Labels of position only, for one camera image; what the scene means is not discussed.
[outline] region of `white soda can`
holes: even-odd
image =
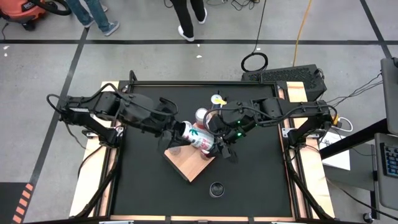
[[[184,121],[185,130],[182,137],[191,142],[191,145],[202,151],[209,151],[213,147],[214,136],[207,131],[194,127],[190,122]]]

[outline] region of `jeans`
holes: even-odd
[[[193,37],[193,26],[187,8],[187,0],[171,0],[171,2],[174,5],[181,28],[184,30],[184,35],[189,38]],[[191,0],[191,5],[197,19],[203,21],[206,16],[203,0]]]
[[[80,4],[79,0],[66,0],[69,8],[76,15],[77,19],[84,25],[87,26],[93,20],[90,17],[86,9]],[[109,31],[110,23],[108,22],[108,18],[105,15],[105,12],[102,9],[101,3],[99,0],[85,0],[87,3],[88,9],[94,17],[95,22],[98,25],[98,28],[102,32]]]

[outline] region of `concrete floor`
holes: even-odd
[[[253,10],[245,8],[239,12],[229,3],[207,6],[208,18],[203,26],[193,18],[196,39],[223,40],[221,44],[197,45],[179,41],[175,44],[161,44],[161,41],[158,44],[120,41],[95,44],[89,40],[181,40],[177,33],[177,16],[173,9],[164,7],[162,1],[103,2],[109,6],[109,19],[121,22],[120,29],[110,37],[104,37],[95,26],[84,35],[75,16],[49,14],[37,23],[33,32],[10,24],[4,31],[8,42],[0,40],[0,141],[3,142],[0,182],[29,182],[40,151],[45,148],[45,139],[47,143],[51,140],[25,222],[68,217],[76,173],[84,153],[63,124],[58,123],[54,132],[47,132],[49,126],[55,126],[50,123],[53,111],[45,101],[47,94],[60,94],[64,87],[69,95],[88,96],[102,81],[127,80],[131,69],[139,80],[240,80],[240,62],[254,47],[250,40],[256,39],[264,4],[261,1]],[[366,2],[383,38],[398,40],[398,16],[395,13],[398,1]],[[260,39],[294,40],[307,3],[306,0],[268,0]],[[80,52],[78,44],[82,35],[85,44],[81,44],[83,50]],[[360,0],[316,0],[301,39],[377,41],[377,36]],[[227,43],[224,40],[243,41],[241,44],[222,44]],[[296,65],[315,63],[323,69],[328,87],[323,99],[349,95],[379,73],[380,59],[385,57],[380,45],[324,43],[299,45],[296,61]],[[258,47],[269,58],[268,68],[292,65],[294,45],[264,44]],[[388,45],[388,49],[393,56],[398,55],[398,46]],[[251,68],[260,67],[261,60],[254,58],[248,64]],[[351,120],[355,132],[385,117],[382,97],[382,86],[378,86],[346,100],[337,109],[339,114]],[[72,131],[79,133],[80,129],[73,127]],[[369,203],[369,192],[345,185],[341,187]],[[369,210],[333,186],[329,189],[336,217],[361,222],[362,213]],[[383,210],[398,216],[396,211]],[[382,216],[378,223],[393,221]]]

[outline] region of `black keyboard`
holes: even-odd
[[[382,156],[384,175],[398,178],[398,148],[384,145]]]

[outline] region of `orange vacuum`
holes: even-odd
[[[60,16],[67,16],[72,13],[64,0],[54,1],[60,3],[65,10],[58,10],[57,4],[53,1],[0,0],[0,17],[9,22],[22,24],[25,30],[34,30],[34,21],[41,18],[46,11]]]

